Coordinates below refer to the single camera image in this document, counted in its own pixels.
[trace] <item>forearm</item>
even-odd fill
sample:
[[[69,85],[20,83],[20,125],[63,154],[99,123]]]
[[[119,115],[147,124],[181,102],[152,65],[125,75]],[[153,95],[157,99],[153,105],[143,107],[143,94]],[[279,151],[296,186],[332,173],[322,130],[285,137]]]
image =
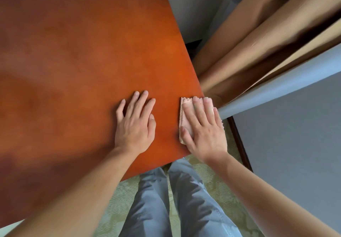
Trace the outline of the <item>forearm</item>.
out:
[[[135,156],[114,150],[98,167],[8,236],[92,236],[121,178]]]
[[[340,237],[319,219],[250,172],[228,153],[209,166],[244,204],[268,237]]]

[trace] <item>baseboard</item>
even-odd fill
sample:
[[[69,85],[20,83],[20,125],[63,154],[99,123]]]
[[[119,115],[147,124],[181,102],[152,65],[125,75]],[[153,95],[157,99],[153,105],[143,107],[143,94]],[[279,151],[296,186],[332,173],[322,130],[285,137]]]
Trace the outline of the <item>baseboard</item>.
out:
[[[244,166],[253,172],[249,158],[248,158],[248,155],[246,154],[243,142],[241,141],[236,123],[235,123],[232,116],[228,118],[228,124],[230,125],[233,137],[236,141],[236,145],[237,145],[237,148],[238,148],[238,151],[240,153],[241,160],[242,160]]]

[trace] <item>beige curtain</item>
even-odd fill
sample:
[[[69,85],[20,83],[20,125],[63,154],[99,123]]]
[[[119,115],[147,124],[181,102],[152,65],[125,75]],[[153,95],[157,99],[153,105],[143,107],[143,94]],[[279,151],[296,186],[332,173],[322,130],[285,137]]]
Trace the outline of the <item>beige curtain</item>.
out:
[[[193,60],[204,94],[221,107],[336,45],[340,10],[341,0],[242,0]]]

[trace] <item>hand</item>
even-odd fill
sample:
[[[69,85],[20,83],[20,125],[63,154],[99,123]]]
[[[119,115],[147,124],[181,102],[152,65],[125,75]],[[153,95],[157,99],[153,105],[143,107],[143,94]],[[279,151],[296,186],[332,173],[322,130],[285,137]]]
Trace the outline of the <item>hand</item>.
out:
[[[199,99],[193,97],[193,112],[188,104],[183,105],[183,110],[194,132],[194,140],[185,127],[181,127],[181,137],[189,151],[201,162],[209,163],[219,159],[228,151],[223,123],[217,108],[213,108],[212,99],[205,97],[204,106],[199,105]]]
[[[129,151],[137,156],[145,152],[154,141],[156,122],[151,111],[155,99],[151,99],[143,109],[147,97],[148,91],[146,90],[140,98],[139,92],[135,92],[128,105],[126,116],[123,116],[126,100],[121,101],[116,110],[115,149]]]

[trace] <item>pink cloth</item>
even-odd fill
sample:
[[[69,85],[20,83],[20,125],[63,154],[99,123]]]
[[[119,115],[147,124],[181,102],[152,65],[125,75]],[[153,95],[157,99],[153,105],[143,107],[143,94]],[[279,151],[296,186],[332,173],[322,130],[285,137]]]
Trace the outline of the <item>pink cloth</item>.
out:
[[[190,103],[190,108],[193,110],[194,114],[196,114],[195,110],[194,110],[192,98],[181,98],[181,101],[180,101],[180,118],[179,118],[179,139],[180,139],[180,143],[182,143],[182,144],[185,144],[185,142],[181,138],[181,133],[180,133],[181,126],[184,126],[185,128],[187,128],[191,137],[194,139],[193,129],[190,125],[190,122],[186,118],[185,112],[183,111],[183,108],[182,108],[182,105],[184,103]],[[199,98],[199,105],[204,105],[203,98]]]

